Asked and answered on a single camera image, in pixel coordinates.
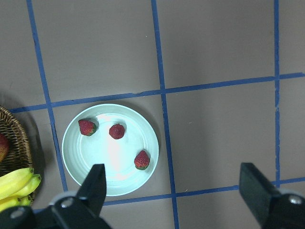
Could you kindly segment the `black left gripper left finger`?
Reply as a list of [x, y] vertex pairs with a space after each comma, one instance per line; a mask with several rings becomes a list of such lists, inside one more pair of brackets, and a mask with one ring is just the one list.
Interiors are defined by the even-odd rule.
[[60, 229], [105, 229], [106, 222], [100, 218], [105, 197], [105, 167], [95, 164], [75, 195], [54, 203], [54, 220]]

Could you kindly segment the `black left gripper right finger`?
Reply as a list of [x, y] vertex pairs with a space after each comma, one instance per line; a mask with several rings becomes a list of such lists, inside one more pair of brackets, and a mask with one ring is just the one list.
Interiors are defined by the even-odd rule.
[[305, 197], [275, 187], [253, 163], [241, 163], [239, 192], [262, 229], [303, 229]]

